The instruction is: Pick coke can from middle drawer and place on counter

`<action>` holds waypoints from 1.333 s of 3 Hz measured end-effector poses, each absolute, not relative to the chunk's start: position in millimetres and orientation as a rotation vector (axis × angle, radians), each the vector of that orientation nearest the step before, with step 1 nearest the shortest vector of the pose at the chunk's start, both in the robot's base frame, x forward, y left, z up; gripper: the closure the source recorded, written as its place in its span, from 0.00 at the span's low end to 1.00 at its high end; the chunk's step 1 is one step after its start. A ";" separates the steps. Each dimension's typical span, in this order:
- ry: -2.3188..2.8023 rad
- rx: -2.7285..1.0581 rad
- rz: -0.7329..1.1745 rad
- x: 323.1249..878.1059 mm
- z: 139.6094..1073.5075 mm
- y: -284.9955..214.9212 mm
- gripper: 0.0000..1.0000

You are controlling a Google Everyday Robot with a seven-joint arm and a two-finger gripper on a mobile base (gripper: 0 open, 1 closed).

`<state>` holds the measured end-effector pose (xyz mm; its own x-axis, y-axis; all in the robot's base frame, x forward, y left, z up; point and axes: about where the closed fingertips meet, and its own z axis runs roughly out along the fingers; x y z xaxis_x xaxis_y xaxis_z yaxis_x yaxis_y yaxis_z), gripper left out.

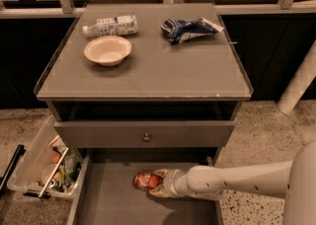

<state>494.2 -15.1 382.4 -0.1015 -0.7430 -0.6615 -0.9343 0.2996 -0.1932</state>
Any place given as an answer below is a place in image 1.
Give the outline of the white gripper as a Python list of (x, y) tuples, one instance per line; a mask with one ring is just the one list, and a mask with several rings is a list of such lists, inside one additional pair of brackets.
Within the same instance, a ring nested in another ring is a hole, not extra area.
[(159, 169), (154, 172), (154, 175), (157, 175), (163, 178), (163, 185), (160, 185), (156, 188), (153, 188), (149, 193), (156, 197), (168, 198), (168, 197), (181, 197), (181, 195), (176, 191), (175, 188), (175, 179), (176, 176), (180, 173), (179, 169)]

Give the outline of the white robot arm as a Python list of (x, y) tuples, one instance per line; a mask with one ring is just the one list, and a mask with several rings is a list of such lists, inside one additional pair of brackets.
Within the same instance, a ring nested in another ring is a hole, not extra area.
[(216, 200), (226, 189), (283, 198), (282, 225), (316, 225), (316, 142), (305, 145), (287, 162), (167, 170), (162, 185), (150, 193), (159, 197)]

